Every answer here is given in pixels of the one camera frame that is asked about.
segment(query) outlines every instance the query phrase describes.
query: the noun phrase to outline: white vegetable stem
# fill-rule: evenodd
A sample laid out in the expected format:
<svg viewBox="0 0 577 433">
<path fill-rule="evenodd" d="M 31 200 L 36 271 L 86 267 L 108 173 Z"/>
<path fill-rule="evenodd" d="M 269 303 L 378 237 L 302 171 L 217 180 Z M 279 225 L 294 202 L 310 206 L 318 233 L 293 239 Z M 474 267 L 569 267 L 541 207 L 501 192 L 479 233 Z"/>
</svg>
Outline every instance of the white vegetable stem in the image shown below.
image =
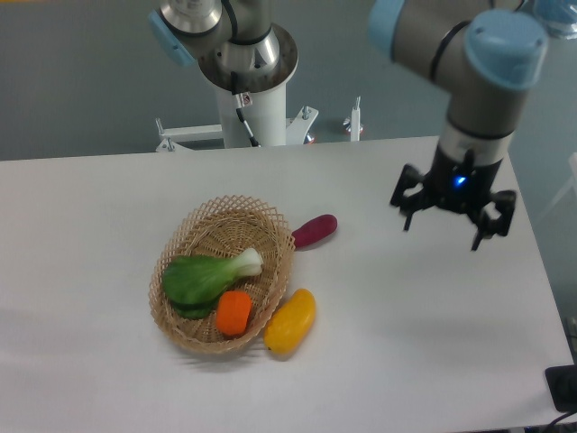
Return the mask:
<svg viewBox="0 0 577 433">
<path fill-rule="evenodd" d="M 254 248 L 247 248 L 234 257 L 230 265 L 239 277 L 253 277 L 262 272 L 263 263 L 261 255 Z"/>
</svg>

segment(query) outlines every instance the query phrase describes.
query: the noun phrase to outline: gray floor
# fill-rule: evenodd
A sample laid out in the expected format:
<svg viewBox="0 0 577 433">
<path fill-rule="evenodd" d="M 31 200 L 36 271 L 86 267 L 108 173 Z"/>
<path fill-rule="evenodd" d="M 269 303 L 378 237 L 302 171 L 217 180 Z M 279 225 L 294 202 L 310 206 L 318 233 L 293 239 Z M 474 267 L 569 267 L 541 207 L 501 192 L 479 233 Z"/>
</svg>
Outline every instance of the gray floor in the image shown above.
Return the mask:
<svg viewBox="0 0 577 433">
<path fill-rule="evenodd" d="M 275 4 L 277 23 L 299 49 L 288 115 L 303 105 L 320 110 L 314 127 L 320 142 L 347 140 L 342 121 L 357 96 L 363 139 L 440 133 L 449 96 L 370 46 L 372 4 Z M 165 127 L 217 124 L 212 90 L 198 68 L 173 65 L 152 38 L 146 16 L 157 6 L 156 0 L 0 4 L 0 160 L 153 152 L 155 117 Z M 571 176 L 576 71 L 577 41 L 551 41 L 510 148 L 533 221 Z M 577 220 L 567 206 L 563 217 Z M 573 227 L 554 219 L 534 227 L 562 317 L 577 316 Z"/>
</svg>

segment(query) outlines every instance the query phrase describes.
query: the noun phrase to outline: metal bracket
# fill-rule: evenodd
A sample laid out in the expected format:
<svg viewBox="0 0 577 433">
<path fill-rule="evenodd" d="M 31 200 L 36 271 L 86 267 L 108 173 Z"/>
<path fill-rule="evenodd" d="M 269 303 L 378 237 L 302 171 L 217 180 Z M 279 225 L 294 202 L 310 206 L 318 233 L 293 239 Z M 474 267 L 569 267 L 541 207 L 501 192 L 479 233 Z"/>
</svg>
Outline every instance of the metal bracket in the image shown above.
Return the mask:
<svg viewBox="0 0 577 433">
<path fill-rule="evenodd" d="M 287 145 L 314 141 L 309 132 L 317 117 L 318 110 L 303 106 L 294 119 L 287 119 Z M 156 126 L 160 139 L 156 152 L 191 151 L 192 149 L 180 145 L 179 142 L 190 143 L 223 138 L 223 127 L 220 124 L 164 129 L 162 122 L 157 118 Z"/>
</svg>

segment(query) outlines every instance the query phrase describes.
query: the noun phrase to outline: robotic arm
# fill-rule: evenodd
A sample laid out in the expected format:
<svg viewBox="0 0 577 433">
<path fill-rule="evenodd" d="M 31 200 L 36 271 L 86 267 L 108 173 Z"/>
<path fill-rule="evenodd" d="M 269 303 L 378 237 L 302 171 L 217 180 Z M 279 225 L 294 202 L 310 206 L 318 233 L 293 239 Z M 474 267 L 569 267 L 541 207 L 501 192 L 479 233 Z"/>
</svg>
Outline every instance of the robotic arm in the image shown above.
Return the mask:
<svg viewBox="0 0 577 433">
<path fill-rule="evenodd" d="M 407 218 L 406 231 L 418 210 L 467 215 L 477 226 L 473 251 L 482 239 L 508 234 L 517 194 L 490 188 L 547 47 L 530 16 L 487 9 L 478 0 L 379 0 L 369 24 L 377 47 L 452 96 L 431 170 L 406 165 L 390 204 Z M 499 217 L 489 216 L 490 203 Z"/>
<path fill-rule="evenodd" d="M 162 0 L 149 23 L 169 57 L 180 66 L 196 59 L 215 89 L 225 147 L 285 144 L 298 53 L 272 22 L 271 0 Z"/>
</svg>

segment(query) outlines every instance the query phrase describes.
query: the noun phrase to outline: wicker basket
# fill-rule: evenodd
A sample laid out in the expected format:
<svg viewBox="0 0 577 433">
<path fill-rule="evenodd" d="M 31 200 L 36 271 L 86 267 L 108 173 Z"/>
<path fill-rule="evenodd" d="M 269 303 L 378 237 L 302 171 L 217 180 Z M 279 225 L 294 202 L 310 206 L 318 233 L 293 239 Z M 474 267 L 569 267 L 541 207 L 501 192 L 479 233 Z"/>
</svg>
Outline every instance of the wicker basket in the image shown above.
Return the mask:
<svg viewBox="0 0 577 433">
<path fill-rule="evenodd" d="M 244 290 L 252 299 L 246 332 L 227 338 L 215 327 L 215 312 L 207 318 L 181 318 L 169 303 L 161 275 L 178 255 L 204 254 L 231 257 L 246 248 L 262 256 L 262 273 L 242 279 L 231 290 Z M 246 345 L 269 321 L 285 293 L 295 251 L 289 224 L 276 208 L 254 198 L 222 197 L 195 210 L 182 222 L 166 245 L 152 275 L 150 306 L 164 334 L 184 349 L 221 354 Z"/>
</svg>

